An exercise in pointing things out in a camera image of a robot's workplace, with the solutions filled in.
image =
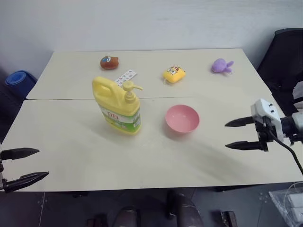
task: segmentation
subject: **green label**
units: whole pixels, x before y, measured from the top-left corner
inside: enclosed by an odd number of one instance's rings
[[[141,125],[140,109],[133,116],[124,116],[102,106],[100,109],[105,120],[121,130],[135,132]]]

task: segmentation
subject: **white wall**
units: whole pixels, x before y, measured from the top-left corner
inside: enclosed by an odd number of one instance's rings
[[[0,68],[39,77],[53,51],[241,47],[258,66],[302,0],[0,0]]]

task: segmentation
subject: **white table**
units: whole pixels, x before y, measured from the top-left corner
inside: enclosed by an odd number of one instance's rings
[[[103,71],[104,55],[118,56],[117,70]],[[213,74],[219,57],[234,60],[232,75]],[[183,67],[187,75],[165,85],[167,67]],[[144,88],[142,129],[135,137],[119,134],[91,99],[91,80],[116,79],[128,69]],[[276,143],[269,152],[239,151],[224,145],[257,141],[254,125],[226,128],[233,119],[250,116],[259,98],[276,104],[241,49],[54,53],[9,130],[3,149],[32,147],[40,152],[5,161],[5,177],[31,172],[50,174],[22,191],[83,191],[131,188],[223,186],[300,181],[291,154]],[[166,110],[192,106],[200,115],[193,133],[177,136],[164,123]],[[303,164],[302,145],[293,146]]]
[[[119,57],[116,70],[101,69],[99,63],[105,55]],[[235,61],[232,75],[211,72],[212,63],[218,58]],[[171,66],[183,68],[186,76],[179,83],[164,85],[162,72]],[[91,82],[94,77],[115,80],[129,69],[138,73],[132,81],[144,89],[136,91],[140,98],[214,93],[223,96],[232,90],[237,95],[243,92],[256,94],[256,86],[269,92],[242,49],[55,52],[27,98],[93,99]]]
[[[201,117],[191,134],[178,136],[164,123],[168,106],[187,104]],[[88,191],[222,186],[300,181],[291,154],[276,143],[269,152],[224,145],[258,140],[254,125],[224,124],[248,116],[242,103],[211,98],[143,99],[142,129],[135,137],[111,128],[94,100],[25,101],[2,148],[32,147],[30,157],[5,161],[5,177],[50,174],[22,191]],[[294,146],[303,163],[301,144]]]

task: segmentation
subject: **floor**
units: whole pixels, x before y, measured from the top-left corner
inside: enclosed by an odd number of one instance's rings
[[[268,192],[287,189],[292,183],[257,185],[224,192],[215,188],[178,188],[197,206],[205,227],[222,227],[218,211],[234,211],[239,227],[286,227]],[[141,210],[142,227],[176,227],[166,220],[164,205],[168,189],[94,191],[74,198],[61,192],[0,192],[0,226],[85,227],[86,220],[107,214],[111,226],[118,211],[134,205]]]

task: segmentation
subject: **blue container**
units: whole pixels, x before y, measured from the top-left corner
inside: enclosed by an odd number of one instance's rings
[[[36,82],[37,79],[24,70],[14,72],[5,80],[5,84],[9,86],[11,91],[23,100],[26,99]]]

